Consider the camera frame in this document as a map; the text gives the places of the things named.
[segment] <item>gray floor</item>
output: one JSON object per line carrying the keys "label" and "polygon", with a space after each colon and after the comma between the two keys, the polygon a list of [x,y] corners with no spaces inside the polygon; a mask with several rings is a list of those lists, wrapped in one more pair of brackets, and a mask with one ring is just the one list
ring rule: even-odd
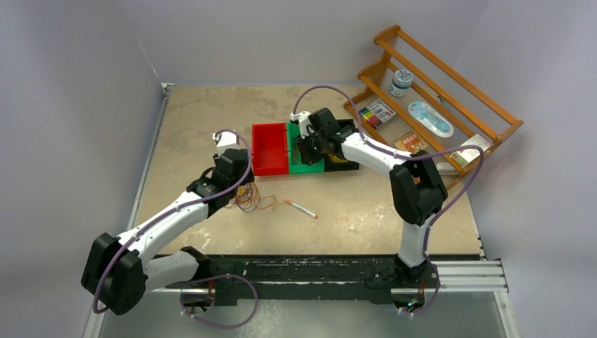
{"label": "gray floor", "polygon": [[[107,312],[100,337],[319,338],[319,337],[505,337],[492,292],[443,293],[429,310],[407,318],[393,306],[366,301],[260,301],[251,322],[219,330],[180,315],[178,294],[152,293],[129,313]],[[222,324],[239,323],[252,301],[210,308],[203,316]]]}

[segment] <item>beige tabletop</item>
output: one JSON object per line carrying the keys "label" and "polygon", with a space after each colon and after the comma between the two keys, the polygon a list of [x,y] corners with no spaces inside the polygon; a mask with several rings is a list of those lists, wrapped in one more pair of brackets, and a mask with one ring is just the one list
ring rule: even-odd
{"label": "beige tabletop", "polygon": [[[213,166],[213,132],[233,128],[251,140],[251,126],[280,123],[307,87],[175,87],[160,129],[142,195],[138,223],[174,201]],[[356,94],[359,87],[342,87]],[[309,93],[299,110],[328,107],[350,118],[345,98],[328,89]],[[219,210],[167,245],[171,254],[192,245],[205,254],[392,254],[398,252],[402,220],[394,210],[389,182],[361,166],[358,171],[257,177],[262,196],[293,199],[318,214],[312,219],[290,206],[244,213]],[[459,186],[451,191],[450,199]],[[474,220],[463,196],[436,223],[432,254],[478,254]]]}

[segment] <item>jar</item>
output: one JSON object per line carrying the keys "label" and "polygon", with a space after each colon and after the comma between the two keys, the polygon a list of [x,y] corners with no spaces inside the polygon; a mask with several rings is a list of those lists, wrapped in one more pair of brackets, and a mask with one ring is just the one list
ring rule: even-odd
{"label": "jar", "polygon": [[405,97],[415,76],[406,69],[398,69],[392,77],[390,94],[395,97]]}

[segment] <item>white wall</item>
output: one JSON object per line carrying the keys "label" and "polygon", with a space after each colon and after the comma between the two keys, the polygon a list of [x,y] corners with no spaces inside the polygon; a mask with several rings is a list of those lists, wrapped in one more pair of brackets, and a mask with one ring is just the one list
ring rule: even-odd
{"label": "white wall", "polygon": [[2,337],[80,337],[93,239],[123,230],[161,87],[116,0],[0,2]]}
{"label": "white wall", "polygon": [[597,3],[493,0],[455,67],[525,121],[470,194],[523,337],[597,332]]}
{"label": "white wall", "polygon": [[162,82],[356,82],[396,23],[452,64],[489,0],[121,0]]}

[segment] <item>green container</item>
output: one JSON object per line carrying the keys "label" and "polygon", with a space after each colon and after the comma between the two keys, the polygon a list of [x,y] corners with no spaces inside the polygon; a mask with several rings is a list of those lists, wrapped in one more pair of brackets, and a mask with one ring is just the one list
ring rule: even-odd
{"label": "green container", "polygon": [[301,164],[301,152],[294,141],[301,134],[298,125],[286,122],[286,137],[288,141],[288,171],[291,174],[323,173],[325,161],[321,160],[314,165]]}

